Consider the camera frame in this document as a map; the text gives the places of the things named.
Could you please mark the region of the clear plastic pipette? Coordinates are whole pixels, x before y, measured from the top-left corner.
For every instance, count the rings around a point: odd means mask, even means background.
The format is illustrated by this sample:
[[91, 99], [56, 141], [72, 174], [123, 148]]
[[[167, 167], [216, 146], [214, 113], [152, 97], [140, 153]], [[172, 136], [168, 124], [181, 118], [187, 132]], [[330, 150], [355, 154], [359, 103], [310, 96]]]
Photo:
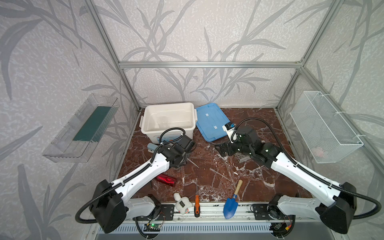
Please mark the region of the clear plastic pipette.
[[232, 179], [227, 178], [226, 176], [224, 176], [223, 174], [217, 172], [216, 170], [214, 170], [214, 169], [212, 169], [212, 168], [210, 168], [210, 171], [214, 172], [215, 174], [218, 174], [219, 176], [223, 177], [224, 179], [228, 180], [228, 181], [231, 182], [231, 183], [233, 182]]

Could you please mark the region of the white plastic bin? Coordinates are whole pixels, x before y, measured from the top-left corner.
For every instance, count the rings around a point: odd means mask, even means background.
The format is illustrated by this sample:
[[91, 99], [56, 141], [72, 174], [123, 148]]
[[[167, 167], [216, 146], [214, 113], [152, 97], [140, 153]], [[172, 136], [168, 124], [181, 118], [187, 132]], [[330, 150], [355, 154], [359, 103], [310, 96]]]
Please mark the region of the white plastic bin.
[[198, 117], [192, 103], [150, 105], [140, 119], [141, 132], [152, 143], [160, 143], [160, 135], [170, 128], [182, 128], [192, 139]]

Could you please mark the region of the clear acrylic test tube rack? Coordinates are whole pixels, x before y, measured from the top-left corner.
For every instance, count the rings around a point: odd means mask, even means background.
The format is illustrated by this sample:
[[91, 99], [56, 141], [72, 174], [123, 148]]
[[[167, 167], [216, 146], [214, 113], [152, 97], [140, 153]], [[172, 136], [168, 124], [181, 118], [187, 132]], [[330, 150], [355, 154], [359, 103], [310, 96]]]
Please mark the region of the clear acrylic test tube rack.
[[248, 161], [248, 160], [251, 160], [251, 158], [250, 158], [249, 156], [243, 156], [243, 155], [241, 155], [241, 156], [239, 157], [239, 162], [240, 162], [240, 163], [244, 163], [244, 162], [246, 162], [246, 161]]

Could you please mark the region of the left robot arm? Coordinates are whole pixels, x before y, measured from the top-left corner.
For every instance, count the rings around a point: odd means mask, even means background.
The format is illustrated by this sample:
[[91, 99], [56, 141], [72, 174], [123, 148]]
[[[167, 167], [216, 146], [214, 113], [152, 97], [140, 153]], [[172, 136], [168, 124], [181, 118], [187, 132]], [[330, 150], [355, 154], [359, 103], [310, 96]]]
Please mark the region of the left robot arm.
[[104, 233], [113, 232], [126, 219], [159, 215], [161, 204], [155, 197], [132, 197], [158, 175], [170, 168], [185, 165], [195, 145], [186, 135], [174, 143], [163, 142], [155, 148], [148, 161], [132, 172], [111, 183], [101, 181], [96, 186], [93, 195], [95, 201], [89, 205], [89, 210]]

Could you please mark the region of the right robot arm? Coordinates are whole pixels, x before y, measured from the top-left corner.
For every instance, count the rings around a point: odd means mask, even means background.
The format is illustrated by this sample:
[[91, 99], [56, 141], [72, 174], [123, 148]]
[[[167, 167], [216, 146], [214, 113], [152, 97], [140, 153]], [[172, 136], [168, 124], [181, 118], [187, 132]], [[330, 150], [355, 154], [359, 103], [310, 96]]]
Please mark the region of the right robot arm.
[[357, 208], [356, 197], [332, 188], [333, 182], [329, 179], [300, 163], [294, 163], [282, 148], [272, 143], [263, 143], [254, 129], [245, 126], [236, 131], [232, 122], [223, 125], [222, 129], [229, 141], [215, 148], [223, 157], [236, 153], [248, 155], [312, 194], [310, 199], [277, 194], [269, 202], [268, 211], [272, 218], [279, 219], [283, 215], [305, 217], [320, 220], [339, 234], [348, 233]]

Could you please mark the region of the grey-blue flat tool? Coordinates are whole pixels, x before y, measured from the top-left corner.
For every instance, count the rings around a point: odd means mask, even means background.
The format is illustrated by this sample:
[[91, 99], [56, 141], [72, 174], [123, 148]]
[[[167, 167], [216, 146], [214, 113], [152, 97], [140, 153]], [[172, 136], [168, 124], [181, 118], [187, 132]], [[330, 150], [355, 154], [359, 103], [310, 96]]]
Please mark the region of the grey-blue flat tool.
[[157, 147], [158, 147], [158, 145], [155, 145], [155, 144], [153, 144], [153, 143], [149, 143], [149, 144], [147, 145], [148, 151], [149, 151], [150, 153], [153, 153], [153, 152], [156, 150]]

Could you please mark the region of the red small object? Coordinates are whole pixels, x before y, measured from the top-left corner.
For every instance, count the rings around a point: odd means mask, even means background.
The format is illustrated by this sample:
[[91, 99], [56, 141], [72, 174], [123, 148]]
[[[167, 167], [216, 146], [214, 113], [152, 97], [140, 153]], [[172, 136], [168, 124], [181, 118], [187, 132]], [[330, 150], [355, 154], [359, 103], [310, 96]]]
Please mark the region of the red small object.
[[171, 187], [174, 187], [177, 184], [177, 179], [166, 174], [160, 174], [156, 176], [156, 180]]

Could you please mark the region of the blue plastic bin lid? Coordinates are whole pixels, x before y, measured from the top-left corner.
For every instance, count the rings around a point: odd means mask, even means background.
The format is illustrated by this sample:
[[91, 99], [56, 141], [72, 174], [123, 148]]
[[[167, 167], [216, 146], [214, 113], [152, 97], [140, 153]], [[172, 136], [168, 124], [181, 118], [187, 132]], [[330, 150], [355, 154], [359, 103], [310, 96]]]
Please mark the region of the blue plastic bin lid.
[[196, 108], [196, 110], [198, 117], [196, 125], [207, 142], [213, 142], [225, 136], [228, 137], [223, 130], [223, 125], [231, 121], [217, 104], [207, 104]]

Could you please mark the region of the blue garden trowel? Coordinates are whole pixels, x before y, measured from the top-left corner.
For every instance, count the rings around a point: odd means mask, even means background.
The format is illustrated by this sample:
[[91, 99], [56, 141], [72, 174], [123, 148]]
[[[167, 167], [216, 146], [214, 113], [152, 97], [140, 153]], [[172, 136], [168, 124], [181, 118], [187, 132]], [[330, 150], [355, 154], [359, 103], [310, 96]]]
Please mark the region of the blue garden trowel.
[[223, 214], [224, 214], [225, 219], [227, 219], [227, 220], [231, 219], [236, 213], [236, 210], [237, 210], [238, 205], [239, 205], [238, 202], [236, 201], [236, 199], [238, 197], [238, 193], [240, 191], [242, 184], [243, 184], [243, 181], [239, 180], [233, 196], [231, 198], [227, 198], [227, 200], [226, 200], [226, 203], [225, 203], [224, 209], [223, 209]]

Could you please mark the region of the pink object in basket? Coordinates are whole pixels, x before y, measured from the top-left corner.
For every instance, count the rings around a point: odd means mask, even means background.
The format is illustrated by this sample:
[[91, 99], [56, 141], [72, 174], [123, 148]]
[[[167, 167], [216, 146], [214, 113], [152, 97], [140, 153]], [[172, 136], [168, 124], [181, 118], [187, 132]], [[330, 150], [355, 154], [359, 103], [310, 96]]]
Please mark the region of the pink object in basket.
[[312, 148], [311, 151], [315, 159], [322, 159], [326, 155], [326, 152], [321, 147]]

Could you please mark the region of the green circuit board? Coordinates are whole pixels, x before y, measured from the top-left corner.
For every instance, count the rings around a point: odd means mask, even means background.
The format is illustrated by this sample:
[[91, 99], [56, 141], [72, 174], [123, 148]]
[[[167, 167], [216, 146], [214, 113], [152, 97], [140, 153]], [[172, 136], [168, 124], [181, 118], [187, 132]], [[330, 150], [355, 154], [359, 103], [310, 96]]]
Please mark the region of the green circuit board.
[[144, 232], [160, 232], [162, 224], [148, 223], [144, 225]]

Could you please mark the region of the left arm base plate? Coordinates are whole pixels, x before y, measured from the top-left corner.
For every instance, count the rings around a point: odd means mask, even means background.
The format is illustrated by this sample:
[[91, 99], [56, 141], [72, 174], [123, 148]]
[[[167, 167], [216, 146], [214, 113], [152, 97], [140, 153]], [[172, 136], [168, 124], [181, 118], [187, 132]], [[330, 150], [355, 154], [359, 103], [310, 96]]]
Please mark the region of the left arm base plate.
[[172, 221], [175, 213], [174, 204], [164, 204], [155, 208], [149, 216], [136, 217], [138, 221]]

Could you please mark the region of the orange handled screwdriver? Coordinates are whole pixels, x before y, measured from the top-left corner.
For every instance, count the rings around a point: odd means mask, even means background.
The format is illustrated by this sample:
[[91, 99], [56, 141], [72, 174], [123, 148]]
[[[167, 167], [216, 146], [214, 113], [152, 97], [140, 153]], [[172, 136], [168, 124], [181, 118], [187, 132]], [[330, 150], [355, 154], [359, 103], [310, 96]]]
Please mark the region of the orange handled screwdriver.
[[200, 217], [201, 207], [200, 207], [200, 198], [198, 193], [198, 179], [196, 179], [196, 194], [195, 194], [195, 206], [194, 206], [194, 215], [196, 218]]

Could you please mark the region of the clear wall shelf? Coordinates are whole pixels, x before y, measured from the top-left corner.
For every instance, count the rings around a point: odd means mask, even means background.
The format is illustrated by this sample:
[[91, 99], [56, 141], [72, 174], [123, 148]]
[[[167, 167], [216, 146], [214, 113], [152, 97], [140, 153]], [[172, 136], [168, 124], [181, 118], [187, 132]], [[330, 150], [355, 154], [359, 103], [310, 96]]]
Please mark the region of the clear wall shelf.
[[42, 155], [54, 163], [86, 163], [120, 107], [117, 97], [90, 94]]

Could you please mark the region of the aluminium frame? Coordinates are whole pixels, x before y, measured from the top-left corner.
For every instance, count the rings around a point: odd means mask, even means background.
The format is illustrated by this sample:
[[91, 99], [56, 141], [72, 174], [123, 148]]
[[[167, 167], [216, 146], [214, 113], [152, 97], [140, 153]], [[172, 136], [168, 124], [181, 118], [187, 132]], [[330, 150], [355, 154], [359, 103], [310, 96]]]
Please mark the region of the aluminium frame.
[[[188, 68], [188, 69], [256, 69], [256, 68], [273, 68], [273, 69], [295, 69], [295, 74], [298, 75], [302, 68], [301, 62], [200, 62], [200, 61], [187, 61], [187, 62], [132, 62], [129, 63], [129, 68], [149, 68], [149, 69], [176, 69], [176, 68]], [[356, 193], [355, 191], [349, 191], [342, 187], [335, 181], [331, 181], [320, 174], [310, 170], [306, 166], [300, 164], [296, 160], [292, 159], [288, 152], [284, 149], [280, 139], [275, 138], [278, 142], [279, 148], [282, 152], [277, 156], [277, 161], [272, 161], [272, 165], [269, 167], [276, 172], [284, 174], [286, 177], [294, 180], [296, 183], [304, 187], [311, 193], [318, 193], [320, 197], [323, 197], [325, 201], [331, 201], [332, 207], [338, 207], [341, 204], [343, 197], [350, 197], [355, 202], [356, 199], [362, 199], [367, 202], [371, 202], [375, 207], [366, 213], [353, 216], [352, 206], [353, 204], [347, 204], [348, 218], [350, 220], [361, 220], [368, 217], [372, 217], [379, 213], [382, 209], [382, 205], [379, 201]]]

